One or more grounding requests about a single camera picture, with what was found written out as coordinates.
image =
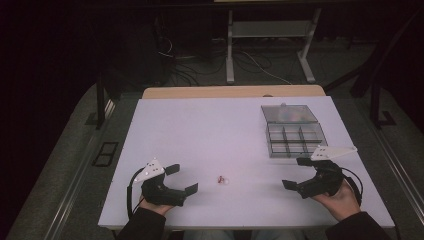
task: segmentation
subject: black cable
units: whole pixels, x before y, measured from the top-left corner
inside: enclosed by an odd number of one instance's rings
[[[140,206],[140,203],[144,200],[144,198],[141,198],[141,200],[138,202],[138,204],[134,207],[133,209],[133,215],[135,213],[135,211],[137,210],[137,208]]]
[[[143,170],[144,170],[144,168],[141,168],[137,172],[134,173],[134,175],[131,178],[130,184],[127,187],[127,213],[128,213],[128,218],[131,218],[132,215],[133,215],[133,211],[132,211],[132,185],[134,183],[134,179]]]
[[[362,185],[362,181],[361,181],[361,179],[358,177],[358,175],[356,175],[354,172],[350,171],[350,170],[349,170],[349,169],[347,169],[347,168],[341,168],[341,169],[346,170],[346,171],[348,171],[348,172],[352,173],[352,174],[356,177],[356,179],[358,179],[359,184],[361,185],[361,191],[360,191],[360,194],[361,194],[361,196],[362,196],[362,194],[364,193],[364,186]]]

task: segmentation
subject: hand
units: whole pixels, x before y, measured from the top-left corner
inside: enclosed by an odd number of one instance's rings
[[[141,200],[139,207],[141,208],[145,208],[145,209],[149,209],[153,212],[156,212],[162,216],[165,216],[165,214],[171,210],[174,206],[169,206],[169,205],[155,205],[153,203],[149,203],[146,201],[146,199]]]
[[[342,221],[361,211],[356,201],[355,194],[346,180],[342,182],[339,191],[333,196],[329,196],[328,193],[326,193],[316,195],[312,197],[312,199],[324,205],[338,221]]]

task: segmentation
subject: sleeve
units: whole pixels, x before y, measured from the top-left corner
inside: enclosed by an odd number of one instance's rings
[[[117,240],[160,240],[166,218],[145,208],[138,208],[117,236]]]
[[[367,213],[354,214],[325,232],[328,240],[390,240],[390,237]]]

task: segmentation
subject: metal frame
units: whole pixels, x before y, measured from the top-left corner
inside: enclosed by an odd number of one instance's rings
[[[302,51],[298,52],[298,59],[300,65],[302,66],[303,73],[305,74],[306,80],[308,83],[315,83],[315,77],[312,73],[312,70],[309,66],[308,60],[306,59],[308,55],[309,48],[314,38],[315,29],[318,25],[318,19],[321,14],[321,8],[316,8],[313,18],[311,21],[273,21],[273,22],[233,22],[233,11],[229,10],[228,13],[228,39],[227,39],[227,58],[226,58],[226,67],[227,67],[227,84],[234,84],[234,64],[232,58],[232,42],[233,38],[242,38],[242,37],[306,37],[305,45],[303,46]],[[260,24],[263,27],[267,27],[268,24],[268,33],[264,32],[262,29],[254,31],[251,26]],[[279,29],[275,29],[276,25],[281,26]],[[308,27],[308,31],[305,33],[303,30]]]

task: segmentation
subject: white table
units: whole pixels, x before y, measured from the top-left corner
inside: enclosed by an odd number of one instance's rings
[[[167,214],[171,229],[306,228],[336,221],[319,203],[285,190],[281,180],[302,182],[315,170],[275,164],[268,155],[261,105],[308,105],[321,123],[329,146],[353,146],[330,97],[141,99],[135,110],[99,225],[121,229],[128,221],[126,187],[133,174],[153,158],[162,165],[181,164],[165,185],[199,191],[184,207]],[[362,209],[382,226],[394,223],[359,155],[335,160],[364,184]],[[225,176],[228,185],[217,179]],[[133,204],[140,185],[133,186]]]

